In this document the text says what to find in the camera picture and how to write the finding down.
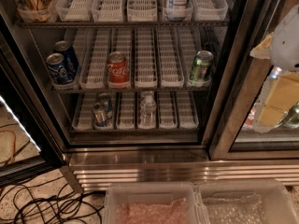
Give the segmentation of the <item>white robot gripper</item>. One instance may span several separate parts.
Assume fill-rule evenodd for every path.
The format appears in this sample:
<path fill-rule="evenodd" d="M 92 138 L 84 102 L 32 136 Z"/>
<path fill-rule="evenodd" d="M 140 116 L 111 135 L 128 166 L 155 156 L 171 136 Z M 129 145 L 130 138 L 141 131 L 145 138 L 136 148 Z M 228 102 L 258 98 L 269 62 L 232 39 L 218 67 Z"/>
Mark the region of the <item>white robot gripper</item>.
<path fill-rule="evenodd" d="M 249 55 L 270 59 L 271 64 L 291 71 L 277 79 L 269 77 L 262 89 L 262 110 L 258 121 L 264 127 L 276 126 L 284 114 L 299 101 L 299 4 Z"/>

